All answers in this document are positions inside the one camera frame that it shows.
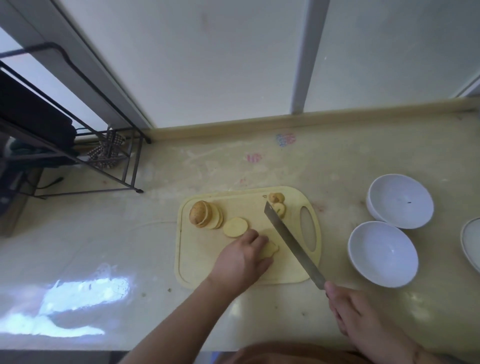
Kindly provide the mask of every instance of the knife blade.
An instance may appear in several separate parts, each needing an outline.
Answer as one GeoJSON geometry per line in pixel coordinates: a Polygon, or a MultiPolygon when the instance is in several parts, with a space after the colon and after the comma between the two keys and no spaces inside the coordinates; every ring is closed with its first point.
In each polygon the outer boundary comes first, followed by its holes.
{"type": "Polygon", "coordinates": [[[273,210],[273,207],[269,202],[265,204],[264,213],[267,215],[275,230],[280,234],[285,244],[287,244],[287,246],[290,248],[293,255],[295,255],[303,269],[305,269],[318,289],[324,290],[325,278],[320,273],[315,263],[312,262],[307,253],[303,250],[297,239],[295,239],[290,230],[288,230],[288,228],[285,226],[275,210],[273,210]]]}

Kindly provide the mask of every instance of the bowl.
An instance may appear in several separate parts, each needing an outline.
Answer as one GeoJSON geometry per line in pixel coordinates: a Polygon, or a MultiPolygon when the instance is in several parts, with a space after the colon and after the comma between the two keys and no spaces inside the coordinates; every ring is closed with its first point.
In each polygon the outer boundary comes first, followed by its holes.
{"type": "Polygon", "coordinates": [[[382,221],[367,221],[352,231],[348,256],[366,279],[383,287],[401,287],[417,274],[417,251],[405,233],[382,221]]]}
{"type": "Polygon", "coordinates": [[[413,178],[386,174],[370,185],[367,208],[375,220],[401,229],[416,229],[432,218],[433,200],[427,189],[413,178]]]}
{"type": "Polygon", "coordinates": [[[460,241],[468,261],[480,273],[480,218],[474,218],[463,226],[460,241]]]}

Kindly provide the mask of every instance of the cutting board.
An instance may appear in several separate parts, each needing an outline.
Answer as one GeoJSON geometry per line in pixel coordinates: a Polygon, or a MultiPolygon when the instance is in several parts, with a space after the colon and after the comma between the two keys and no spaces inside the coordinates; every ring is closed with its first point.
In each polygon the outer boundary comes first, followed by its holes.
{"type": "Polygon", "coordinates": [[[302,245],[310,259],[318,265],[322,250],[320,226],[315,211],[299,190],[287,187],[268,187],[254,190],[227,191],[212,194],[200,194],[187,198],[180,206],[177,220],[177,241],[175,251],[175,275],[179,283],[187,288],[196,288],[210,273],[216,258],[222,249],[234,239],[223,233],[223,224],[234,217],[247,220],[251,229],[266,235],[279,250],[274,254],[274,262],[260,277],[257,284],[295,283],[309,278],[298,260],[277,233],[264,214],[267,196],[271,192],[281,192],[285,196],[287,207],[283,222],[293,236],[302,245]],[[214,203],[222,209],[223,224],[216,230],[197,228],[189,221],[189,212],[199,200],[214,203]],[[300,210],[306,207],[312,217],[315,229],[315,249],[311,251],[305,244],[300,210]]]}

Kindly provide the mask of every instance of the marble countertop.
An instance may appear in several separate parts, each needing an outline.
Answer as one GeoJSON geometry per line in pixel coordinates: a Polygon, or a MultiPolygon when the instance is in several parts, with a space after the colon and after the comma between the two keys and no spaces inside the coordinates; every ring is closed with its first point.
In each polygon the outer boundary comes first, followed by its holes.
{"type": "MultiPolygon", "coordinates": [[[[0,242],[0,349],[129,350],[190,293],[175,280],[177,211],[193,194],[292,186],[316,209],[320,270],[363,289],[427,348],[478,350],[480,275],[463,256],[462,225],[480,215],[476,113],[323,125],[145,146],[137,185],[31,198],[12,237],[0,242]],[[351,266],[351,231],[371,220],[365,195],[387,173],[427,187],[435,214],[407,231],[419,254],[415,279],[376,286],[351,266]]],[[[46,170],[48,192],[115,183],[77,167],[46,170]]],[[[345,347],[327,298],[310,281],[252,287],[228,308],[204,350],[265,340],[345,347]]]]}

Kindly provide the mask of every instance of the black metal rack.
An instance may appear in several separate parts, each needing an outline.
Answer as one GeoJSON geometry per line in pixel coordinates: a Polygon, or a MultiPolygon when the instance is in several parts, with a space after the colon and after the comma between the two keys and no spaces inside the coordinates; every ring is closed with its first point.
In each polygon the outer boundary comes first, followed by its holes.
{"type": "MultiPolygon", "coordinates": [[[[104,131],[96,131],[89,125],[87,125],[85,122],[80,120],[77,116],[72,114],[70,111],[68,111],[66,108],[64,108],[62,105],[60,105],[58,102],[53,100],[51,97],[49,97],[47,94],[45,94],[43,91],[41,91],[38,87],[33,85],[31,82],[26,80],[24,77],[22,77],[20,74],[15,72],[11,67],[0,61],[0,72],[1,69],[5,69],[10,73],[11,75],[15,76],[18,80],[23,82],[25,85],[27,85],[29,88],[34,90],[36,93],[41,95],[44,99],[46,99],[48,102],[53,104],[56,108],[61,110],[63,113],[71,117],[73,120],[81,124],[85,129],[89,130],[89,132],[85,133],[78,133],[77,136],[88,136],[88,135],[95,135],[97,136],[98,140],[97,142],[104,143],[104,145],[108,146],[109,152],[112,149],[115,149],[120,156],[119,157],[114,157],[114,158],[107,158],[107,159],[97,159],[97,160],[91,160],[91,161],[83,161],[79,159],[76,155],[69,153],[68,151],[62,150],[52,144],[51,142],[45,140],[44,138],[28,131],[27,129],[23,128],[22,126],[19,126],[12,120],[7,120],[5,118],[0,117],[0,125],[3,127],[6,133],[8,133],[10,136],[13,136],[17,139],[23,140],[25,143],[30,143],[35,146],[41,146],[44,148],[47,148],[51,150],[53,153],[42,153],[42,154],[32,154],[32,155],[22,155],[22,156],[12,156],[7,159],[8,160],[19,160],[19,159],[42,159],[42,158],[51,158],[51,157],[68,157],[69,159],[82,164],[92,170],[95,170],[97,173],[100,173],[104,177],[107,177],[113,181],[116,181],[120,184],[122,184],[124,187],[120,188],[112,188],[112,189],[104,189],[104,190],[89,190],[89,191],[79,191],[79,192],[67,192],[67,193],[58,193],[58,194],[42,194],[42,195],[36,195],[36,191],[33,191],[31,194],[23,193],[20,191],[19,188],[16,190],[10,190],[12,193],[17,193],[17,194],[24,194],[27,196],[31,197],[36,197],[36,198],[41,198],[45,199],[47,197],[52,197],[52,196],[62,196],[62,195],[69,195],[69,194],[89,194],[89,193],[96,193],[96,192],[110,192],[110,191],[123,191],[123,190],[134,190],[135,192],[141,194],[143,193],[143,190],[136,188],[135,187],[135,181],[136,181],[136,176],[137,176],[137,170],[138,170],[138,164],[140,162],[140,153],[142,151],[142,144],[145,141],[147,144],[150,144],[152,141],[151,139],[146,136],[142,130],[140,130],[133,122],[100,90],[98,89],[97,86],[88,78],[86,75],[78,69],[75,64],[71,61],[70,57],[68,56],[67,52],[65,49],[63,49],[60,45],[56,43],[43,43],[31,47],[26,47],[24,49],[17,49],[17,50],[12,50],[4,53],[0,53],[0,60],[3,58],[11,57],[11,56],[16,56],[16,55],[21,55],[21,54],[26,54],[26,53],[33,53],[37,51],[43,51],[43,50],[48,50],[48,49],[54,49],[60,52],[62,55],[63,59],[65,62],[79,75],[100,97],[102,97],[129,125],[130,127],[126,128],[118,128],[118,129],[110,129],[104,130],[104,131]],[[126,135],[126,140],[128,141],[128,146],[127,150],[125,151],[121,146],[118,146],[113,143],[114,138],[107,138],[107,132],[113,133],[113,136],[116,133],[122,133],[123,135],[126,135]],[[135,160],[134,160],[134,165],[133,165],[133,172],[132,172],[132,179],[130,183],[126,182],[127,179],[127,172],[128,168],[130,165],[130,159],[132,158],[132,150],[134,143],[137,143],[137,149],[136,149],[136,155],[135,155],[135,160]],[[119,179],[107,172],[105,172],[102,168],[97,167],[96,164],[98,162],[109,162],[109,161],[119,161],[119,160],[125,160],[125,165],[123,167],[123,174],[122,174],[122,179],[119,179]]],[[[75,145],[82,145],[85,144],[85,142],[82,141],[75,141],[75,145]]]]}

